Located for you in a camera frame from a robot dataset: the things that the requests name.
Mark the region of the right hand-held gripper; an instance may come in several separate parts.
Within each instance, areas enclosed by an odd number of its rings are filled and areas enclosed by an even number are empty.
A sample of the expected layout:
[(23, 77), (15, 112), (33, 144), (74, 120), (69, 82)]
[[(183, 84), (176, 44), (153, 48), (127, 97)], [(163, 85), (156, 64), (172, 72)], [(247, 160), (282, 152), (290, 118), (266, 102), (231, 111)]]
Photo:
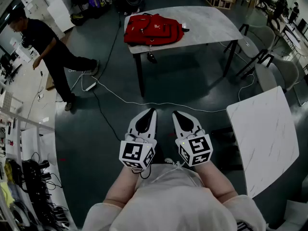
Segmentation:
[(179, 155), (185, 163), (189, 167), (194, 167), (208, 162), (213, 152), (210, 136), (205, 134), (186, 138), (203, 130), (199, 120), (188, 113), (180, 111), (172, 112), (172, 120), (178, 138), (176, 139), (176, 145), (179, 148)]

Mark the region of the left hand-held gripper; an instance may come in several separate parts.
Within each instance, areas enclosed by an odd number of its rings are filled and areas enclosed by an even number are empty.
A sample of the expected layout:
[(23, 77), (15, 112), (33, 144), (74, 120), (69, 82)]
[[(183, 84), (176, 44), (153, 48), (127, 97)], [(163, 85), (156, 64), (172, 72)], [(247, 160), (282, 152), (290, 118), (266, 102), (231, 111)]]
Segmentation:
[(119, 160), (131, 169), (146, 170), (155, 156), (157, 111), (149, 108), (135, 116), (121, 141)]

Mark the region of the red backpack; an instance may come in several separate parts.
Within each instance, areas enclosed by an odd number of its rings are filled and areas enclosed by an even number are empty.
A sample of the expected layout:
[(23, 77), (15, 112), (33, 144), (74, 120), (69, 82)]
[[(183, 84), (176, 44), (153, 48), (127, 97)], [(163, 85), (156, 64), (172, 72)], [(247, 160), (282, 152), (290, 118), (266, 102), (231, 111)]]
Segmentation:
[(185, 32), (177, 20), (165, 18), (159, 14), (133, 15), (128, 21), (124, 33), (124, 42), (130, 46), (163, 46), (176, 43), (182, 39)]

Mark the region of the person's left forearm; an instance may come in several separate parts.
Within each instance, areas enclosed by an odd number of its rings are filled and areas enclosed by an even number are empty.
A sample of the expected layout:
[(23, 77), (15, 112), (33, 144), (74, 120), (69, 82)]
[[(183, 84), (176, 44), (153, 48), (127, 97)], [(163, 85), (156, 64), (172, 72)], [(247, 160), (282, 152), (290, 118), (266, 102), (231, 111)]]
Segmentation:
[(139, 173), (123, 167), (103, 202), (123, 208), (133, 197), (139, 176)]

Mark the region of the person's right forearm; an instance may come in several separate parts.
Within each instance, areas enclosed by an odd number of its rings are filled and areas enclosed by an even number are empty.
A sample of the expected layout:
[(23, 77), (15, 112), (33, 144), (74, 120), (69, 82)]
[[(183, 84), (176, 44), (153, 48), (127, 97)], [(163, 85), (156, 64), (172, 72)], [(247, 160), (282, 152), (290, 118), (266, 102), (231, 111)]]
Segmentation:
[(211, 161), (196, 165), (194, 168), (203, 185), (208, 188), (221, 203), (238, 195), (232, 183)]

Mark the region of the black key fob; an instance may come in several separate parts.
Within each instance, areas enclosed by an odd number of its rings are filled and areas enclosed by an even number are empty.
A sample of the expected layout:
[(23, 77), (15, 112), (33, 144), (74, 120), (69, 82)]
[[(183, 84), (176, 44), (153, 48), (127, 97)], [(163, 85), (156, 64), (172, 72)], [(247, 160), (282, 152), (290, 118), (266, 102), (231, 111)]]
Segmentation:
[(153, 64), (157, 63), (157, 60), (152, 53), (152, 46), (151, 45), (149, 46), (149, 51), (147, 52), (147, 59), (148, 59), (149, 62), (151, 62)]

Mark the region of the person's white hoodie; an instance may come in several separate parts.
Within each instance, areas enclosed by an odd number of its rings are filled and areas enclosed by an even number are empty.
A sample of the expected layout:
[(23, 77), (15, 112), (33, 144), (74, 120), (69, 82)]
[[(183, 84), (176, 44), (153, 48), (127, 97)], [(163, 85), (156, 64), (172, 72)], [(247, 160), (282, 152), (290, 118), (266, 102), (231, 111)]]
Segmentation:
[(120, 208), (93, 205), (82, 231), (266, 231), (254, 200), (237, 195), (221, 203), (194, 170), (167, 158), (141, 175), (135, 193)]

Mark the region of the white marble table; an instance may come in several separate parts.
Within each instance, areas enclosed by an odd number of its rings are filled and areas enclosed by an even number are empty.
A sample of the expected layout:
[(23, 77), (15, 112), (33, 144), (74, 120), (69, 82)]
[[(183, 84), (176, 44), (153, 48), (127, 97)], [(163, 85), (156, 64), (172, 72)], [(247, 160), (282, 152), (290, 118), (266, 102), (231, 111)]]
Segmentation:
[(230, 127), (212, 131), (214, 138), (232, 133), (234, 145), (217, 152), (218, 166), (241, 170), (246, 193), (254, 198), (274, 183), (298, 158), (295, 124), (280, 86), (227, 106)]

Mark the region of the grey shell chair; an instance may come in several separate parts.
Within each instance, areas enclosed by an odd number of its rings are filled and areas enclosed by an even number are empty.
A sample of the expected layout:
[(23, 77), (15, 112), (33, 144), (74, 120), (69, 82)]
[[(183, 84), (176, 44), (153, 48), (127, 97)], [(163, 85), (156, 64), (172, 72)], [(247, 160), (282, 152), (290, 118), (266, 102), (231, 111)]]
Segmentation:
[(271, 54), (267, 54), (257, 63), (254, 67), (246, 72), (241, 79), (245, 79), (248, 75), (255, 72), (257, 82), (259, 83), (263, 92), (269, 91), (275, 87), (278, 87), (275, 76), (270, 70), (270, 67), (276, 67), (284, 81), (282, 90), (284, 93), (290, 91), (297, 83), (299, 77), (299, 71), (297, 66), (291, 61), (285, 61), (274, 57)]
[[(227, 61), (228, 67), (227, 70), (224, 71), (223, 76), (226, 75), (230, 67), (230, 63), (235, 53), (236, 46), (239, 46), (240, 50), (248, 58), (250, 58), (250, 61), (236, 74), (236, 76), (239, 76), (255, 60), (257, 60), (257, 63), (261, 63), (265, 55), (269, 53), (274, 44), (275, 34), (269, 26), (253, 26), (249, 24), (242, 24), (239, 29), (239, 32), (242, 32), (243, 29), (243, 38), (239, 40), (232, 40), (224, 50), (225, 53), (231, 47), (231, 52)], [(256, 44), (249, 38), (249, 36), (247, 35), (248, 33), (255, 36), (262, 43), (262, 48), (260, 50), (258, 49)]]

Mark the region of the white metal shelf rack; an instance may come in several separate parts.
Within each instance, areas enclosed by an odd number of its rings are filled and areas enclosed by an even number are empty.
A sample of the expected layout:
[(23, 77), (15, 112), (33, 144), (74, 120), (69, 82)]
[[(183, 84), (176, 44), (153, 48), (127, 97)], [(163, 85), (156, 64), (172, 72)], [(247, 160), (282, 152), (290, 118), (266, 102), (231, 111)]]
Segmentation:
[(0, 94), (0, 126), (5, 128), (2, 144), (5, 146), (6, 159), (14, 160), (20, 168), (23, 168), (22, 162), (26, 160), (48, 160), (50, 169), (44, 173), (58, 173), (54, 129), (12, 113), (13, 99), (11, 92)]

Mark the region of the black yellow bag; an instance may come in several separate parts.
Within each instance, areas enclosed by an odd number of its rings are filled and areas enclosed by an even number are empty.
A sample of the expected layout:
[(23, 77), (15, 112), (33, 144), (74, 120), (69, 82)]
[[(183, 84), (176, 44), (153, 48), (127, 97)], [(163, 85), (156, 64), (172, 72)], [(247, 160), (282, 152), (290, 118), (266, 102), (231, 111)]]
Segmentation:
[(70, 15), (70, 20), (75, 26), (81, 26), (86, 21), (86, 18), (82, 13), (73, 13)]

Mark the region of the round white table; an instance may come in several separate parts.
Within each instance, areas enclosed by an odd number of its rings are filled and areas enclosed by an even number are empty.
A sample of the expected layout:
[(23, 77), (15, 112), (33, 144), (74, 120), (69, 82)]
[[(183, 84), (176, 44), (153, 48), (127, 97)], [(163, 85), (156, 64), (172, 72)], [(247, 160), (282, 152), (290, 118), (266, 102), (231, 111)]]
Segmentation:
[(308, 46), (305, 41), (295, 32), (295, 28), (287, 24), (284, 27), (284, 32), (289, 38), (294, 50), (304, 57), (308, 57)]

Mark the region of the white cabinets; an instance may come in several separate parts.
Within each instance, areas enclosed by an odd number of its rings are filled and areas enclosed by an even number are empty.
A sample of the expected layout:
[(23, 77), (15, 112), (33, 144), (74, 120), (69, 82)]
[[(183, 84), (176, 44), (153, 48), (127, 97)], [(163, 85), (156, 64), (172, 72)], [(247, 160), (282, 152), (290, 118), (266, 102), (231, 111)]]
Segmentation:
[(26, 15), (45, 22), (54, 32), (61, 34), (74, 27), (70, 19), (70, 0), (21, 0)]

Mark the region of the black office chair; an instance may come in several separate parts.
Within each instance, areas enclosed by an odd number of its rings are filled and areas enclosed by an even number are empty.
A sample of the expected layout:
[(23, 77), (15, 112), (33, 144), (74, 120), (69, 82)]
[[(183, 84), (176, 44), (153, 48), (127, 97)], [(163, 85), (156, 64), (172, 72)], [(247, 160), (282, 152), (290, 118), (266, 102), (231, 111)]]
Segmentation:
[(18, 73), (21, 66), (22, 64), (19, 64), (15, 69), (13, 69), (13, 65), (10, 63), (7, 55), (3, 55), (0, 58), (0, 69), (4, 69), (1, 72), (1, 75), (4, 75), (4, 78), (8, 79), (10, 84), (14, 82), (14, 76)]

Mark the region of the yellow cloth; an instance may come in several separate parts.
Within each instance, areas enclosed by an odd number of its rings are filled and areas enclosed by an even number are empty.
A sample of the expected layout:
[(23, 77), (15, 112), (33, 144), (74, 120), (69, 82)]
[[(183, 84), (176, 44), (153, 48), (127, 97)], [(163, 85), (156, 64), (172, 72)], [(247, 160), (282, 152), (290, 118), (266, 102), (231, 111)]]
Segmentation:
[(0, 190), (2, 190), (4, 194), (4, 199), (7, 206), (14, 201), (12, 191), (9, 188), (9, 184), (13, 183), (12, 168), (7, 164), (4, 157), (0, 157)]

